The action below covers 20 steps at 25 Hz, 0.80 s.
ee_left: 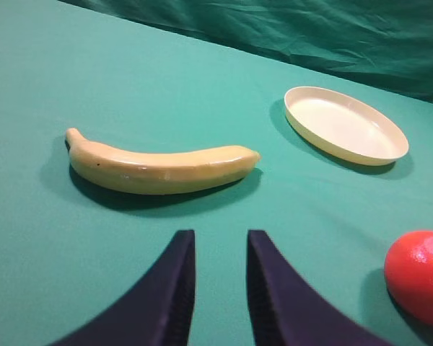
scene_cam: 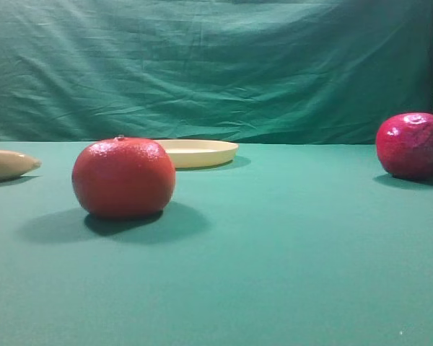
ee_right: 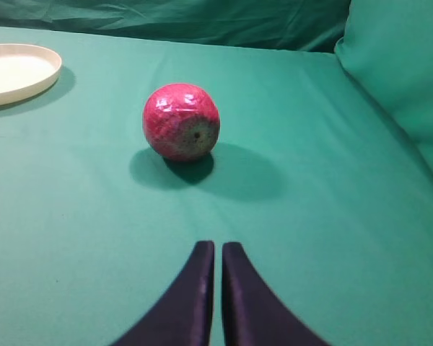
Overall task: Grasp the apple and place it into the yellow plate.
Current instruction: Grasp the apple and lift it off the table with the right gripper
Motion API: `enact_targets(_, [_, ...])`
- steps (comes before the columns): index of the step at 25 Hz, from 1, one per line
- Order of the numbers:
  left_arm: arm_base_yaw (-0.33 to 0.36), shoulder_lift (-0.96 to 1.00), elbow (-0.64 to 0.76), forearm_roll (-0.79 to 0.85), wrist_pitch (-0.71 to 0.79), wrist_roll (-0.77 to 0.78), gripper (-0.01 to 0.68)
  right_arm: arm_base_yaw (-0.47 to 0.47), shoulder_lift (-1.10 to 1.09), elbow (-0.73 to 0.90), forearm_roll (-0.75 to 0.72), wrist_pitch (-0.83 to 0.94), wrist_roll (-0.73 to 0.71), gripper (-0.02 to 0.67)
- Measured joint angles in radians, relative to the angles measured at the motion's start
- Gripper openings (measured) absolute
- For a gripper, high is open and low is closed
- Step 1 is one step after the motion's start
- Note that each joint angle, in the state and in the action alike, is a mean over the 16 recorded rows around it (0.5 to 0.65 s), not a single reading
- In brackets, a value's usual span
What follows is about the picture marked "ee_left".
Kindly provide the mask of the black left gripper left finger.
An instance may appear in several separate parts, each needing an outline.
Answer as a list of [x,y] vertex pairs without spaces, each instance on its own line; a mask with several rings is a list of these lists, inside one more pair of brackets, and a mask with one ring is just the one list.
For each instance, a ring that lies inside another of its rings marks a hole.
[[195,292],[195,233],[177,231],[123,296],[54,345],[187,345]]

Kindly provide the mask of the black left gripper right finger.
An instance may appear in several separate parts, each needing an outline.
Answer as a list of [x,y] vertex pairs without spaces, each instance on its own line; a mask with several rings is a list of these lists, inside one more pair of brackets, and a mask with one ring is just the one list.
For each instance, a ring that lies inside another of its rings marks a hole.
[[247,299],[257,345],[388,345],[318,294],[263,230],[247,238]]

